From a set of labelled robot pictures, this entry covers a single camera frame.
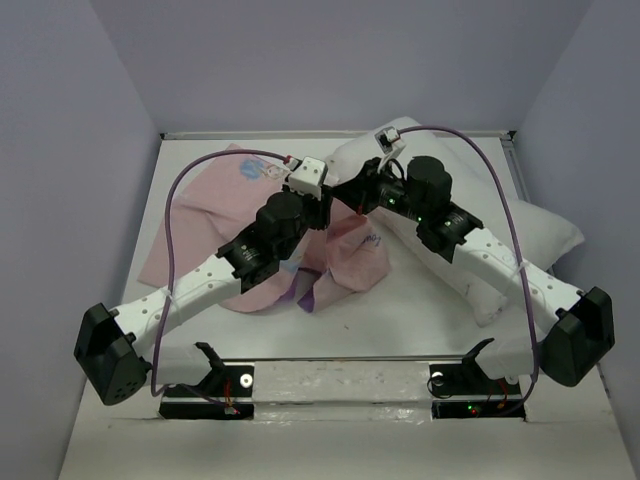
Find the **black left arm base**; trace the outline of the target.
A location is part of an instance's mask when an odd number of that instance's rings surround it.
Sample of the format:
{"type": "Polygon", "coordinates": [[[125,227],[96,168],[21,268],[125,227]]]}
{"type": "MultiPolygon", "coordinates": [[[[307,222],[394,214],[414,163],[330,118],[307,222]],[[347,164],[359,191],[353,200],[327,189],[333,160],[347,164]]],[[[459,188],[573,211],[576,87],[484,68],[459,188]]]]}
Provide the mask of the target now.
{"type": "Polygon", "coordinates": [[[206,359],[207,370],[195,384],[165,390],[158,414],[165,420],[250,420],[254,416],[255,364],[226,362],[206,342],[194,347],[206,359]]]}

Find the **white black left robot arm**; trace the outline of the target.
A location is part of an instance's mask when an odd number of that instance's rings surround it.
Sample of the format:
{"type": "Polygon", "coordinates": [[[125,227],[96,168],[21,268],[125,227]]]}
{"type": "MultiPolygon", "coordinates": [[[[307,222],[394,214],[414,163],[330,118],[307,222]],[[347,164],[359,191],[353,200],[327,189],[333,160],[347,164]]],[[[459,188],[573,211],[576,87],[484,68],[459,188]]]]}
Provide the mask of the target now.
{"type": "Polygon", "coordinates": [[[329,224],[333,192],[301,194],[291,188],[271,195],[254,222],[182,276],[169,266],[166,286],[107,308],[89,307],[81,320],[74,357],[101,402],[124,402],[159,378],[165,334],[204,310],[244,294],[273,277],[310,229],[329,224]]]}

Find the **white pillow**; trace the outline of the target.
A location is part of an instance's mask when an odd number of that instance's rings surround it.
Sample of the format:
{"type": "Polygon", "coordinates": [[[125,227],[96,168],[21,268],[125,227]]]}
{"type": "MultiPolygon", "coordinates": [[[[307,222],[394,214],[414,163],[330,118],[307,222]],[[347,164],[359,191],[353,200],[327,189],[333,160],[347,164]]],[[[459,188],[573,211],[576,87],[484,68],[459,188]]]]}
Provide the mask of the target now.
{"type": "MultiPolygon", "coordinates": [[[[325,161],[329,172],[340,180],[349,180],[358,173],[362,164],[382,155],[374,139],[374,129],[338,147],[325,161]]],[[[452,200],[458,206],[482,221],[500,242],[512,245],[511,235],[495,184],[484,180],[444,140],[429,131],[418,131],[403,137],[405,149],[397,160],[406,167],[417,156],[430,156],[440,160],[453,179],[452,200]]],[[[563,255],[584,242],[577,226],[563,217],[530,203],[508,196],[522,256],[542,270],[550,269],[563,255]]],[[[428,251],[416,235],[417,223],[386,209],[372,213],[376,222],[394,232],[405,246],[433,273],[467,300],[476,323],[491,324],[509,304],[505,296],[473,273],[449,264],[428,251]]]]}

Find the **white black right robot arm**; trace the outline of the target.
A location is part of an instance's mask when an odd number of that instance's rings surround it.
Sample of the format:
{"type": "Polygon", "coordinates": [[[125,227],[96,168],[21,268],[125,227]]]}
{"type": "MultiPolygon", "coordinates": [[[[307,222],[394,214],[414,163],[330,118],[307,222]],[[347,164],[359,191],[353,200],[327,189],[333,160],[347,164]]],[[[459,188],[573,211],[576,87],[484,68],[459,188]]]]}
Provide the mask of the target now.
{"type": "Polygon", "coordinates": [[[611,297],[598,287],[582,292],[518,258],[513,243],[452,201],[452,177],[438,159],[411,159],[404,178],[379,157],[360,163],[333,158],[329,167],[337,179],[333,192],[345,205],[363,214],[383,208],[414,221],[426,249],[525,310],[532,325],[525,337],[485,339],[466,355],[460,379],[468,390],[482,392],[497,379],[537,372],[574,387],[613,347],[611,297]]]}

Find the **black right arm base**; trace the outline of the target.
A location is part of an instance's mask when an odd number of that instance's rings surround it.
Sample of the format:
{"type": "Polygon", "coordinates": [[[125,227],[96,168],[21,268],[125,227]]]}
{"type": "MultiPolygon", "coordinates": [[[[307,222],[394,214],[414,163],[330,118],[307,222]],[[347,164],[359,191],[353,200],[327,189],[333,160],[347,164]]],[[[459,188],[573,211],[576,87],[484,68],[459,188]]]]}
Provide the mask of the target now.
{"type": "Polygon", "coordinates": [[[481,341],[458,362],[429,366],[427,389],[433,399],[433,419],[526,418],[521,388],[504,378],[490,379],[475,362],[493,341],[481,341]]]}

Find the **pink printed pillowcase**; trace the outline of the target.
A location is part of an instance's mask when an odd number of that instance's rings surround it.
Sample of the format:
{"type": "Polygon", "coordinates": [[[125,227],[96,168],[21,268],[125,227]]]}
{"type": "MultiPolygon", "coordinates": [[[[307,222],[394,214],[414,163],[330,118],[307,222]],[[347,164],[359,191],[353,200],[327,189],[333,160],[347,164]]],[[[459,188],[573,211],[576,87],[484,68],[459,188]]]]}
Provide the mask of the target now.
{"type": "MultiPolygon", "coordinates": [[[[242,153],[236,145],[227,151],[174,195],[171,225],[159,227],[140,283],[166,285],[170,258],[176,276],[200,266],[253,222],[258,209],[286,183],[287,171],[275,163],[242,153]]],[[[293,299],[303,273],[309,273],[315,280],[297,300],[313,313],[369,291],[390,271],[386,246],[371,221],[335,200],[326,230],[309,230],[275,275],[223,306],[252,313],[293,299]]]]}

